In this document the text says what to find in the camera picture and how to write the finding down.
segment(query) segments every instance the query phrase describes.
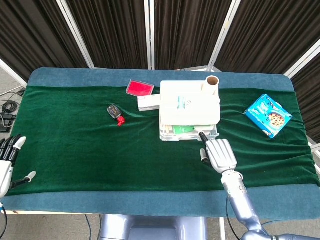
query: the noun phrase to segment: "paper roll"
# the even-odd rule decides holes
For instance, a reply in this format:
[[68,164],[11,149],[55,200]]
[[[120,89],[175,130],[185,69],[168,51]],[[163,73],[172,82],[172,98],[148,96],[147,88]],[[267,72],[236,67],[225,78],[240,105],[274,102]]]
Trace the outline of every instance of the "paper roll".
[[219,94],[219,78],[216,76],[208,76],[202,84],[201,92],[204,94]]

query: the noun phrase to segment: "green velvet cloth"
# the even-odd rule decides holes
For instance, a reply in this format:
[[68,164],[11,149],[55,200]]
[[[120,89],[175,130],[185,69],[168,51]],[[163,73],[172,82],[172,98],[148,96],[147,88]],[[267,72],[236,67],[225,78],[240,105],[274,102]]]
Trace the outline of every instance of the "green velvet cloth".
[[[247,187],[317,184],[294,92],[220,89],[219,138],[228,139]],[[269,139],[243,112],[268,94],[293,115]],[[126,123],[107,113],[116,104]],[[139,112],[125,87],[28,86],[12,135],[27,141],[13,179],[36,171],[32,184],[10,195],[64,191],[212,191],[221,175],[200,161],[201,142],[162,142],[159,111]]]

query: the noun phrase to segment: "blue box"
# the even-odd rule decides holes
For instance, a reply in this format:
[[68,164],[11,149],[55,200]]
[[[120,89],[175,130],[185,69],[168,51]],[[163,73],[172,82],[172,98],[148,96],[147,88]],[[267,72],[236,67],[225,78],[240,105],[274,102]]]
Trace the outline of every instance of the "blue box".
[[292,115],[267,94],[258,98],[244,114],[269,138],[273,139],[290,121]]

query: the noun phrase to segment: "black curtain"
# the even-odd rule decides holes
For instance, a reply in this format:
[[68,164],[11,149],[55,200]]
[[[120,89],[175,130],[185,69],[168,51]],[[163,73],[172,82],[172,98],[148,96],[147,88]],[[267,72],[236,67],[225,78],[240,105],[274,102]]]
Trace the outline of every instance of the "black curtain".
[[40,67],[88,67],[56,0],[0,0],[0,58],[26,82]]
[[148,69],[144,0],[67,0],[94,66]]
[[231,0],[155,0],[155,66],[208,65]]
[[215,67],[283,74],[319,39],[318,0],[242,0]]
[[292,79],[307,135],[320,143],[320,54]]

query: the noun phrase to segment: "cookie picture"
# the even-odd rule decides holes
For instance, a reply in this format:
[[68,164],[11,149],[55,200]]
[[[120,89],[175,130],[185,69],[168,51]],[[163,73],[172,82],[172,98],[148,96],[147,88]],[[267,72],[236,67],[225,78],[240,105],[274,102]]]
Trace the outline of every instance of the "cookie picture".
[[270,123],[273,127],[280,128],[285,124],[285,119],[278,113],[269,113]]

